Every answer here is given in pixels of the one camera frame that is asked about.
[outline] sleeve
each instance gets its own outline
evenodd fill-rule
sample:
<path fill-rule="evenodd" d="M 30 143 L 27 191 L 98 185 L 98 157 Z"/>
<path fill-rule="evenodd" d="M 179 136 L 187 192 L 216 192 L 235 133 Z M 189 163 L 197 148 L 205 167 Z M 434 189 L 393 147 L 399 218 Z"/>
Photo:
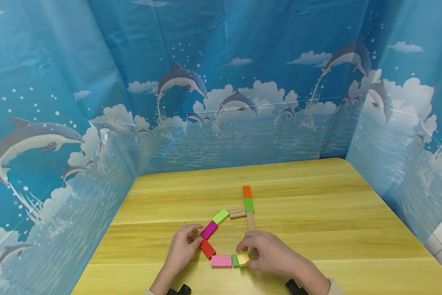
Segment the sleeve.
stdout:
<path fill-rule="evenodd" d="M 336 283 L 334 279 L 328 278 L 329 282 L 331 282 L 331 287 L 329 288 L 328 295 L 344 295 L 344 292 L 339 288 L 339 285 Z"/>

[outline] hand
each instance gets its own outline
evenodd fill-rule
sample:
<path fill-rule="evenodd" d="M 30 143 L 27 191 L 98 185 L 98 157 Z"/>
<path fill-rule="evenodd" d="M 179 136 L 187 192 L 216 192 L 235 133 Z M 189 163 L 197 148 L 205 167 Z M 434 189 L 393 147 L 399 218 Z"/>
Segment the hand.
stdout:
<path fill-rule="evenodd" d="M 200 246 L 202 238 L 197 237 L 198 230 L 202 229 L 201 224 L 184 224 L 178 232 L 172 236 L 169 254 L 165 260 L 165 265 L 179 273 L 190 260 Z"/>
<path fill-rule="evenodd" d="M 293 251 L 274 234 L 259 230 L 248 231 L 237 245 L 236 252 L 245 250 L 247 247 L 253 247 L 259 253 L 259 259 L 247 262 L 247 267 L 252 270 L 292 277 L 310 295 L 329 293 L 329 279 L 318 270 L 314 263 Z"/>
<path fill-rule="evenodd" d="M 193 258 L 196 249 L 200 246 L 202 238 L 196 236 L 201 224 L 184 224 L 178 232 L 172 236 L 169 254 L 165 260 L 150 291 L 155 295 L 165 295 L 170 289 L 175 277 L 183 270 Z"/>

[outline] lime green block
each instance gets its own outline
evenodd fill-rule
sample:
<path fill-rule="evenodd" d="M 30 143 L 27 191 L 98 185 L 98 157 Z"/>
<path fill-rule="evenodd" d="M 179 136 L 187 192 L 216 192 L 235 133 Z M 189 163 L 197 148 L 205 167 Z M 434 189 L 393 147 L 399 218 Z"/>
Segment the lime green block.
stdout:
<path fill-rule="evenodd" d="M 253 212 L 252 198 L 244 198 L 244 207 L 246 208 L 246 212 Z"/>
<path fill-rule="evenodd" d="M 215 217 L 212 218 L 213 222 L 220 225 L 229 217 L 229 212 L 226 209 L 221 210 Z"/>
<path fill-rule="evenodd" d="M 234 268 L 238 268 L 239 267 L 239 260 L 237 260 L 237 254 L 231 255 L 231 257 L 232 257 L 232 266 Z"/>

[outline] magenta block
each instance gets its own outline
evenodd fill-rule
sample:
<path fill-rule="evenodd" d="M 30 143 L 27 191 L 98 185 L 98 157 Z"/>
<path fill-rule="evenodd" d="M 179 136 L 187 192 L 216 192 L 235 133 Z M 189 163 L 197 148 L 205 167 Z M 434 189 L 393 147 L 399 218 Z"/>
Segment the magenta block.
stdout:
<path fill-rule="evenodd" d="M 211 257 L 212 268 L 231 268 L 232 257 L 231 255 L 213 255 Z"/>
<path fill-rule="evenodd" d="M 201 232 L 201 236 L 207 240 L 209 239 L 213 233 L 216 231 L 216 229 L 218 229 L 218 225 L 214 222 L 211 221 L 206 227 L 205 229 Z"/>

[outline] black object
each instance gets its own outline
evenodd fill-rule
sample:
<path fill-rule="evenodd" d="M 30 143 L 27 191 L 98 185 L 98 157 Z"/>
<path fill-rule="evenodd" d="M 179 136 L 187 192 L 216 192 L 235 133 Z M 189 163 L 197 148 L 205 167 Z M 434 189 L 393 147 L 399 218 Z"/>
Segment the black object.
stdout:
<path fill-rule="evenodd" d="M 289 280 L 285 286 L 290 290 L 292 295 L 308 295 L 305 289 L 298 287 L 294 279 Z"/>
<path fill-rule="evenodd" d="M 175 291 L 174 289 L 170 288 L 169 292 L 167 293 L 167 295 L 190 295 L 191 294 L 191 289 L 189 286 L 183 284 L 182 287 L 180 288 L 180 291 Z"/>

